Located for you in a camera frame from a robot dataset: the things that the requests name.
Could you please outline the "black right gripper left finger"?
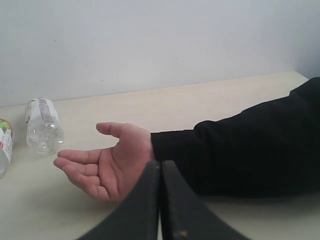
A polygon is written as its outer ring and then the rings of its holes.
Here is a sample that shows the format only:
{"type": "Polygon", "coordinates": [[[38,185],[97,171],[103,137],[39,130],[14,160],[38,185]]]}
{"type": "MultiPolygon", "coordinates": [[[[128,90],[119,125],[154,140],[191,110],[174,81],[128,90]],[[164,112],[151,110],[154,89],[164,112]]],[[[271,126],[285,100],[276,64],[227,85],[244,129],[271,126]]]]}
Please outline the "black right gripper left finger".
{"type": "Polygon", "coordinates": [[[158,238],[158,187],[160,164],[145,165],[137,183],[102,222],[80,240],[156,240],[158,238]]]}

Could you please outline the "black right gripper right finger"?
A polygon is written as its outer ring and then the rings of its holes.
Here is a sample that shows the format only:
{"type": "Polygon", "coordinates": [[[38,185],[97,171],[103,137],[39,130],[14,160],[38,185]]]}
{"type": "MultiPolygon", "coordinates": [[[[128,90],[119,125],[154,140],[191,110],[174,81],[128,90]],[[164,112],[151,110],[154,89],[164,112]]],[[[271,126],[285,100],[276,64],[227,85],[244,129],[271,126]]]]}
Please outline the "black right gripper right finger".
{"type": "Polygon", "coordinates": [[[188,186],[173,161],[162,163],[161,231],[164,240],[246,240],[188,186]]]}

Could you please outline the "black sleeved forearm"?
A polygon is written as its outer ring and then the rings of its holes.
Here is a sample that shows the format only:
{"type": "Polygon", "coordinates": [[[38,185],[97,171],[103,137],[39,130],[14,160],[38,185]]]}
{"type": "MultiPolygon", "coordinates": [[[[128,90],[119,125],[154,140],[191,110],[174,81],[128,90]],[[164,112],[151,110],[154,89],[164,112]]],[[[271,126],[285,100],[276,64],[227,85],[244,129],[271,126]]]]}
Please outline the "black sleeved forearm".
{"type": "Polygon", "coordinates": [[[274,198],[320,189],[320,79],[191,130],[151,134],[200,196],[274,198]]]}

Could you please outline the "person's open hand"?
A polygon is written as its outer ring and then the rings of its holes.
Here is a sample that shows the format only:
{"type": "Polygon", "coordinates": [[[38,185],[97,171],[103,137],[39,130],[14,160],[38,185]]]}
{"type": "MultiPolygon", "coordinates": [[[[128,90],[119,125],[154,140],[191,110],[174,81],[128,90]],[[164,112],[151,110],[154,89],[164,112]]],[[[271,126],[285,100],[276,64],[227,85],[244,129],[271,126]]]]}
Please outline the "person's open hand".
{"type": "Polygon", "coordinates": [[[53,164],[88,196],[121,201],[133,189],[145,165],[155,160],[151,133],[131,123],[101,122],[99,133],[118,139],[115,146],[94,150],[61,150],[53,164]]]}

